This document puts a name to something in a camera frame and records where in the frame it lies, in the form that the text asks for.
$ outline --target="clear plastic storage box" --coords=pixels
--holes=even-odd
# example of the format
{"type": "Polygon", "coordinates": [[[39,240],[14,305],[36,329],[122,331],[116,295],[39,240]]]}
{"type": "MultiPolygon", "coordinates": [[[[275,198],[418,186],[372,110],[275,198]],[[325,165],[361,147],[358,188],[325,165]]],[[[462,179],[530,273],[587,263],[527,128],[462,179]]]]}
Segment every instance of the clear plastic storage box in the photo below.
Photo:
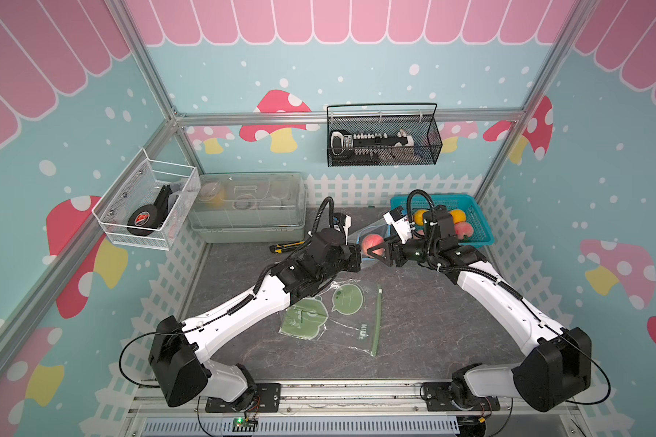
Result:
{"type": "Polygon", "coordinates": [[[299,173],[201,175],[190,211],[208,243],[288,243],[304,239],[306,199],[299,173]]]}

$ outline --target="black motor joint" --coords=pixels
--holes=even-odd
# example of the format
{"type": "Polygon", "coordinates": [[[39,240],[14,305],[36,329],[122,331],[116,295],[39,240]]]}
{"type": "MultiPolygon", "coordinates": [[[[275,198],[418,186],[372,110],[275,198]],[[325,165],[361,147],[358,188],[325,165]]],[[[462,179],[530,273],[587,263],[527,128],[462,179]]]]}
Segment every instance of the black motor joint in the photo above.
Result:
{"type": "Polygon", "coordinates": [[[324,228],[311,236],[311,243],[298,257],[288,258],[272,267],[289,293],[291,304],[315,296],[319,286],[341,271],[358,272],[359,245],[345,243],[345,234],[324,228]]]}

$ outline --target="black mounting plate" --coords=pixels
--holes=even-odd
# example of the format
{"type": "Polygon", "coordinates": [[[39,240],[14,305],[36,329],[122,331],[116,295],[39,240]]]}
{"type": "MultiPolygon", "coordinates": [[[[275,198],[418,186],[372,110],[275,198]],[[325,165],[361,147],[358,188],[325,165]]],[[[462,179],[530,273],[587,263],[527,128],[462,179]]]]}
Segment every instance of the black mounting plate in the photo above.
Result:
{"type": "MultiPolygon", "coordinates": [[[[280,394],[282,391],[281,384],[258,384],[257,394],[260,397],[260,406],[257,408],[258,413],[277,413],[280,408],[280,394]]],[[[207,398],[204,411],[207,413],[237,413],[231,408],[231,403],[219,398],[207,398]]],[[[255,404],[252,404],[248,412],[255,411],[255,404]]]]}
{"type": "MultiPolygon", "coordinates": [[[[427,404],[428,411],[462,411],[460,408],[457,408],[454,404],[452,398],[452,391],[450,390],[450,382],[423,382],[420,388],[420,397],[427,404]]],[[[501,409],[501,404],[498,402],[496,397],[487,397],[487,398],[478,398],[483,405],[486,414],[490,413],[490,408],[488,402],[491,403],[491,408],[493,411],[499,411],[501,409]]],[[[481,409],[479,406],[476,406],[472,409],[472,413],[480,413],[481,409]]]]}

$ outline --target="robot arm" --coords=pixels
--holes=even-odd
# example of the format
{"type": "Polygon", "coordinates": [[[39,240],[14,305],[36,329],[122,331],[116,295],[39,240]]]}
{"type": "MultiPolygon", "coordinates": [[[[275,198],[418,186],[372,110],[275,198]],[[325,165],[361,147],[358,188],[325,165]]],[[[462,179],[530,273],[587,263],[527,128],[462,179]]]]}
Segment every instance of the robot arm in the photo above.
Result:
{"type": "MultiPolygon", "coordinates": [[[[569,331],[550,319],[506,284],[477,249],[460,246],[444,206],[438,205],[423,218],[425,238],[413,239],[413,225],[402,208],[385,214],[394,235],[367,254],[388,266],[427,262],[431,270],[446,274],[498,320],[525,354],[521,363],[473,364],[455,372],[451,385],[455,403],[478,406],[482,397],[520,397],[547,411],[587,389],[590,360],[583,354],[590,356],[589,337],[579,328],[569,331]],[[379,249],[385,249],[383,256],[375,253],[379,249]]],[[[169,406],[198,395],[221,398],[236,411],[251,404],[256,388],[249,372],[240,364],[227,366],[210,358],[259,320],[315,296],[339,272],[359,271],[360,247],[345,239],[350,217],[336,214],[336,221],[340,226],[316,232],[285,260],[268,266],[254,287],[182,323],[172,316],[160,322],[149,363],[169,406]]]]}

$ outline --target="plastic box lid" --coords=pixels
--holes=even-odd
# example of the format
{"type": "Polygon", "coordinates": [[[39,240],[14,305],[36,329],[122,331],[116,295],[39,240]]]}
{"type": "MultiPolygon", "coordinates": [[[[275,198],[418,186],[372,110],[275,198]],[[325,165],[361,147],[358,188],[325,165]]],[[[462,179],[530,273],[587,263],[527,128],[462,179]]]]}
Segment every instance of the plastic box lid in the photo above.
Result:
{"type": "Polygon", "coordinates": [[[304,181],[299,173],[201,175],[192,210],[193,229],[303,227],[304,181]]]}

